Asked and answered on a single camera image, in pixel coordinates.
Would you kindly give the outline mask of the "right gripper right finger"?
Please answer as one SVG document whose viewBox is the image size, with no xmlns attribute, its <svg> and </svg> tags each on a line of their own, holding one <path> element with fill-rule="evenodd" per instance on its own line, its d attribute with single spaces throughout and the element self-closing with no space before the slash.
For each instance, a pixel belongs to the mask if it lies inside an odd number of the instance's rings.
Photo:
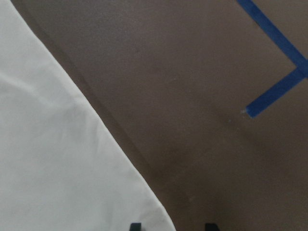
<svg viewBox="0 0 308 231">
<path fill-rule="evenodd" d="M 206 223 L 205 231 L 219 231 L 219 227 L 216 223 Z"/>
</svg>

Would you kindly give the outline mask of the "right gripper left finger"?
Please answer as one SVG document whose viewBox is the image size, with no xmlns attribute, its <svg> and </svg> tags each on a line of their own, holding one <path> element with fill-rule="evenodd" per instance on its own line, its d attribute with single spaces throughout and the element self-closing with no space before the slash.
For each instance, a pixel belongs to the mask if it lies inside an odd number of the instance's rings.
<svg viewBox="0 0 308 231">
<path fill-rule="evenodd" d="M 131 223 L 130 231 L 141 231 L 141 223 Z"/>
</svg>

